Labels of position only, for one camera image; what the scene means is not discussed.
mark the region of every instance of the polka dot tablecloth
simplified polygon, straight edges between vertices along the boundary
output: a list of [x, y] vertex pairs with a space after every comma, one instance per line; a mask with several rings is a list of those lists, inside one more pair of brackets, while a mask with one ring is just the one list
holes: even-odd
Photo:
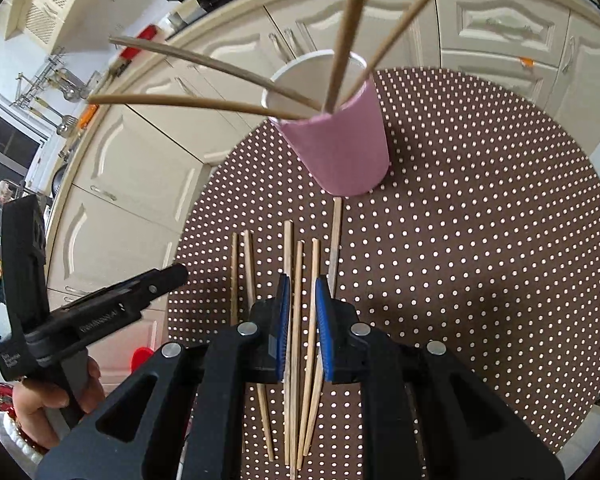
[[[346, 198], [336, 296], [396, 341], [435, 339], [493, 388], [551, 450], [600, 390], [600, 180], [576, 142], [523, 98], [463, 73], [385, 70], [376, 88], [391, 166], [371, 193]], [[216, 171], [176, 260], [190, 281], [169, 299], [169, 337], [208, 341], [229, 320], [230, 237], [254, 232], [258, 298], [275, 293], [283, 221], [328, 270], [333, 200], [268, 121]], [[240, 287], [244, 286], [240, 254]], [[241, 289], [240, 302], [244, 301]], [[246, 403], [245, 478], [284, 465], [282, 388], [268, 389], [269, 463], [254, 388]], [[314, 480], [362, 478], [357, 385], [325, 384], [311, 454]]]

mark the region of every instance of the kitchen cabinet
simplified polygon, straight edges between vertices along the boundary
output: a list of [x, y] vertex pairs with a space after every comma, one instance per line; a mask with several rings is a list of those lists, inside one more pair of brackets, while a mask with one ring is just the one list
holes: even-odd
[[[296, 56], [335, 48], [347, 0], [281, 0], [267, 11]], [[367, 0], [352, 50], [370, 59], [413, 0]], [[378, 68], [440, 66], [436, 6], [430, 2]]]
[[[215, 28], [184, 48], [267, 78], [293, 59], [288, 45], [262, 7]], [[260, 104], [261, 87], [205, 66], [197, 66], [196, 69], [224, 99]], [[241, 116], [250, 128], [263, 120], [261, 116]]]
[[567, 38], [545, 110], [590, 155], [600, 142], [600, 28], [572, 14]]
[[[195, 128], [196, 122], [183, 126]], [[202, 169], [202, 162], [131, 108], [114, 106], [91, 141], [74, 184], [180, 234]]]
[[71, 186], [48, 261], [47, 286], [83, 296], [162, 269], [171, 263], [179, 236]]
[[[54, 290], [50, 290], [48, 296], [50, 306], [53, 305], [52, 310], [78, 299], [78, 296]], [[100, 366], [100, 382], [105, 392], [111, 392], [131, 373], [131, 357], [137, 348], [160, 348], [164, 317], [163, 310], [146, 308], [142, 311], [142, 319], [88, 346], [89, 355]]]
[[[131, 94], [220, 98], [193, 66], [163, 61], [127, 89]], [[153, 126], [205, 164], [218, 164], [250, 131], [239, 115], [199, 108], [131, 105]]]
[[442, 51], [442, 66], [481, 77], [521, 95], [543, 108], [554, 85], [557, 69], [517, 57], [481, 52]]
[[442, 50], [528, 57], [558, 66], [569, 10], [549, 0], [436, 0]]

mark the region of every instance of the wooden stick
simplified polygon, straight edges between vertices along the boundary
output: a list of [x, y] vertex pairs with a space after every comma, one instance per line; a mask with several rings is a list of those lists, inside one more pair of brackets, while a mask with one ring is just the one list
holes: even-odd
[[307, 116], [272, 110], [262, 106], [237, 101], [224, 101], [222, 99], [209, 99], [207, 97], [192, 97], [164, 94], [96, 94], [87, 99], [93, 105], [161, 105], [161, 106], [183, 106], [189, 108], [208, 108], [210, 110], [225, 110], [227, 112], [239, 112], [242, 114], [262, 115], [265, 117], [276, 117], [287, 121], [299, 121], [307, 119]]
[[231, 233], [231, 307], [229, 323], [238, 323], [238, 233]]
[[[293, 280], [291, 275], [291, 264], [293, 257], [293, 234], [294, 223], [291, 220], [285, 220], [284, 231], [283, 231], [283, 243], [282, 243], [282, 270], [289, 277], [289, 280]], [[291, 319], [292, 313], [289, 311], [289, 319]], [[284, 394], [284, 419], [285, 419], [285, 465], [290, 465], [289, 462], [289, 442], [291, 439], [291, 415], [290, 415], [290, 402], [291, 402], [291, 324], [287, 325], [286, 329], [286, 353], [285, 353], [285, 375], [283, 381], [283, 394]]]
[[[251, 240], [251, 231], [246, 230], [242, 233], [244, 241], [244, 277], [247, 282], [247, 302], [250, 310], [256, 302], [256, 283], [253, 275], [253, 243]], [[267, 455], [269, 461], [274, 461], [273, 439], [271, 438], [271, 427], [269, 425], [269, 405], [267, 404], [267, 391], [264, 384], [256, 384], [258, 394], [258, 405], [260, 407], [260, 418], [262, 419], [262, 431], [267, 445]]]
[[[329, 273], [327, 282], [331, 297], [335, 298], [336, 279], [338, 275], [338, 260], [340, 257], [340, 234], [342, 232], [342, 199], [337, 196], [333, 199], [333, 218], [331, 219], [331, 245], [329, 247]], [[324, 370], [322, 368], [322, 353], [318, 352], [315, 363], [314, 386], [312, 388], [311, 408], [309, 409], [309, 422], [304, 438], [304, 449], [302, 454], [307, 456], [311, 448], [311, 440], [314, 437], [315, 421], [318, 417], [320, 406], [320, 394], [324, 382]]]
[[331, 76], [329, 79], [329, 89], [327, 90], [327, 99], [324, 102], [323, 112], [333, 114], [340, 86], [347, 70], [351, 47], [358, 33], [358, 25], [362, 11], [365, 8], [366, 0], [347, 0], [344, 10], [344, 17], [338, 28], [338, 39], [336, 40], [335, 54], [333, 56], [333, 65], [331, 66]]
[[374, 72], [376, 66], [382, 61], [382, 58], [387, 52], [394, 46], [395, 41], [400, 38], [405, 30], [411, 25], [411, 22], [420, 14], [420, 11], [429, 3], [430, 0], [416, 0], [413, 2], [407, 10], [405, 10], [400, 17], [397, 25], [389, 33], [389, 36], [382, 42], [376, 53], [370, 61], [366, 62], [365, 71], [358, 77], [356, 82], [351, 87], [349, 94], [344, 98], [341, 103], [347, 102], [351, 99], [360, 89], [360, 87], [369, 79], [369, 76]]
[[298, 240], [296, 244], [296, 266], [294, 270], [294, 315], [291, 325], [291, 394], [290, 394], [290, 466], [291, 478], [296, 477], [296, 459], [298, 455], [298, 394], [300, 393], [300, 344], [302, 325], [302, 252], [304, 243]]
[[306, 427], [309, 419], [309, 402], [311, 396], [311, 386], [314, 378], [314, 360], [315, 360], [315, 280], [320, 274], [320, 240], [312, 240], [311, 254], [311, 299], [309, 303], [309, 341], [306, 348], [306, 368], [304, 372], [304, 390], [302, 391], [302, 415], [300, 418], [300, 433], [298, 435], [298, 469], [302, 467], [302, 451], [304, 449], [304, 439], [306, 436]]
[[280, 86], [271, 79], [256, 74], [255, 72], [232, 65], [231, 63], [220, 61], [219, 59], [205, 56], [204, 54], [190, 52], [189, 50], [184, 50], [183, 48], [177, 48], [175, 46], [166, 45], [163, 43], [156, 43], [155, 41], [141, 40], [140, 38], [130, 38], [128, 36], [112, 36], [109, 38], [109, 43], [141, 48], [142, 50], [147, 50], [149, 52], [164, 54], [165, 56], [176, 57], [177, 59], [183, 59], [184, 61], [190, 61], [198, 65], [213, 68], [214, 70], [224, 72], [225, 74], [235, 76], [243, 79], [244, 81], [248, 81], [249, 83], [253, 83], [254, 85], [266, 88], [270, 92], [283, 95], [292, 101], [296, 101], [304, 106], [313, 108], [314, 110], [321, 110], [321, 106], [318, 101], [306, 97], [292, 88]]

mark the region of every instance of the metal screw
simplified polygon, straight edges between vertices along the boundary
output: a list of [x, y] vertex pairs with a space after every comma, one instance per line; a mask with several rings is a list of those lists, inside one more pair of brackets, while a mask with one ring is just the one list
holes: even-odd
[[443, 355], [446, 352], [446, 346], [442, 341], [429, 341], [427, 351], [433, 355]]
[[354, 323], [351, 325], [353, 335], [365, 336], [371, 333], [371, 327], [366, 323]]
[[253, 335], [258, 331], [258, 326], [251, 321], [240, 323], [238, 325], [238, 334], [240, 335]]
[[165, 357], [176, 357], [180, 352], [182, 352], [182, 346], [178, 343], [167, 343], [162, 347], [162, 355]]

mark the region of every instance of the pink paper cup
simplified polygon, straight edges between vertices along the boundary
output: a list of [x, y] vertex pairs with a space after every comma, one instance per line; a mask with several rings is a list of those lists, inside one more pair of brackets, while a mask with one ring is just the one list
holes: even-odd
[[[333, 50], [311, 52], [283, 66], [271, 79], [324, 102], [332, 61]], [[365, 60], [351, 53], [341, 96], [350, 91], [365, 68]], [[372, 79], [333, 115], [316, 112], [267, 90], [262, 93], [262, 105], [310, 117], [301, 121], [269, 119], [326, 192], [336, 196], [366, 193], [380, 183], [389, 169], [384, 121]]]

